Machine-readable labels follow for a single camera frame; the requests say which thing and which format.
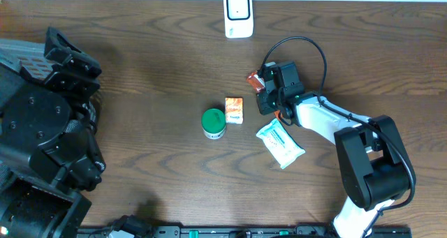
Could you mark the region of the green lid jar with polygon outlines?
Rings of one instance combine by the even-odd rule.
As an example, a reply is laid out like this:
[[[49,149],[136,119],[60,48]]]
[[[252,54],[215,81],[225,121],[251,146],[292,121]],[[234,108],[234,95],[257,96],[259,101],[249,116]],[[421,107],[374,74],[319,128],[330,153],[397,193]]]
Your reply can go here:
[[[207,138],[217,140],[223,137],[226,132],[225,115],[219,109],[208,109],[202,115],[201,125]]]

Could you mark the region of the orange small carton box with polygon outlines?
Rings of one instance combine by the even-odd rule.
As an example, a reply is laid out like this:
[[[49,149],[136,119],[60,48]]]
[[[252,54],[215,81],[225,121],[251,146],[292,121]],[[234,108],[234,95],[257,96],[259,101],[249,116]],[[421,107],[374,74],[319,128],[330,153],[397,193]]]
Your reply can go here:
[[[225,116],[227,124],[242,124],[244,120],[243,98],[225,98]]]

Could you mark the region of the red chocolate wafer bar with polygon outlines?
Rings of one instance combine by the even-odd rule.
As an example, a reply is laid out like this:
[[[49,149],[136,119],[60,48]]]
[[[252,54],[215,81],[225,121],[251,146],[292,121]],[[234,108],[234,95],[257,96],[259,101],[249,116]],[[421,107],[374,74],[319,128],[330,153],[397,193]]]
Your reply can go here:
[[[246,81],[251,85],[251,87],[256,91],[257,94],[265,90],[265,82],[263,78],[258,76],[256,71],[250,73]]]

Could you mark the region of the light blue wet wipes pack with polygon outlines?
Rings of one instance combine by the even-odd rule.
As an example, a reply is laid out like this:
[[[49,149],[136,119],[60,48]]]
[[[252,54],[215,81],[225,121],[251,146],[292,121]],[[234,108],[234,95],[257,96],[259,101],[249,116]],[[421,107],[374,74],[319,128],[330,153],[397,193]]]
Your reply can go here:
[[[273,119],[256,134],[261,139],[281,169],[285,169],[305,153],[287,133],[278,119]]]

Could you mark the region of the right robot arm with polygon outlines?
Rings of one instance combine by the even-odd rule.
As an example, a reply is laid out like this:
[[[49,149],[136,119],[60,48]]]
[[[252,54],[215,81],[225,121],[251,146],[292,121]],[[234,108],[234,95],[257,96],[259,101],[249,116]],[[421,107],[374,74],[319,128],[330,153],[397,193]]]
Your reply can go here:
[[[383,212],[413,200],[414,172],[395,122],[342,109],[316,92],[307,92],[294,62],[263,64],[256,73],[262,115],[314,131],[333,143],[347,199],[332,222],[337,237],[371,237]]]

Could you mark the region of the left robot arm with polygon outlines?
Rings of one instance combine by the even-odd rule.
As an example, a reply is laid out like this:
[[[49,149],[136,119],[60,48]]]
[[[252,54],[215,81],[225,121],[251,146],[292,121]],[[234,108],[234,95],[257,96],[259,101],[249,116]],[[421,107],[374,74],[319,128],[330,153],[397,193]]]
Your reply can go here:
[[[75,237],[101,182],[101,66],[49,27],[44,43],[1,41],[1,236]]]

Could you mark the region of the white barcode scanner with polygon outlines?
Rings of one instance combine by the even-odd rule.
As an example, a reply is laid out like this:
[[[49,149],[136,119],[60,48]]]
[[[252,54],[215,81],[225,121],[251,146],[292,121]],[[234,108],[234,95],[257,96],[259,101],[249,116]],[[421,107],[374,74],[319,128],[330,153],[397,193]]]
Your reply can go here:
[[[227,38],[249,38],[254,32],[252,0],[223,0]]]

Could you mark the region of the grey plastic basket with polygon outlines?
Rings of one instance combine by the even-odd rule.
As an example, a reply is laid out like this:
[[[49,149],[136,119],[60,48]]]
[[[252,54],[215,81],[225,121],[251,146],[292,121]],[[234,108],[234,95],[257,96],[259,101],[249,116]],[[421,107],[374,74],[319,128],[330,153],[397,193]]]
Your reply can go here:
[[[82,106],[89,111],[90,126],[97,125],[97,110],[91,97],[101,87],[100,64],[66,39],[47,39],[44,43],[2,39],[1,64]]]

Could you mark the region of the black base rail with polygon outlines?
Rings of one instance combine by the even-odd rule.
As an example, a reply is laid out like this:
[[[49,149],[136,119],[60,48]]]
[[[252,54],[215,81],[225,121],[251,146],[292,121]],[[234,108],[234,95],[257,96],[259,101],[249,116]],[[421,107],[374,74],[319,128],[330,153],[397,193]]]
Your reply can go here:
[[[268,238],[338,237],[335,228],[325,223],[301,223],[297,226],[183,226],[170,223],[155,225],[133,215],[122,216],[107,226],[79,228],[77,238],[149,237],[149,238]]]

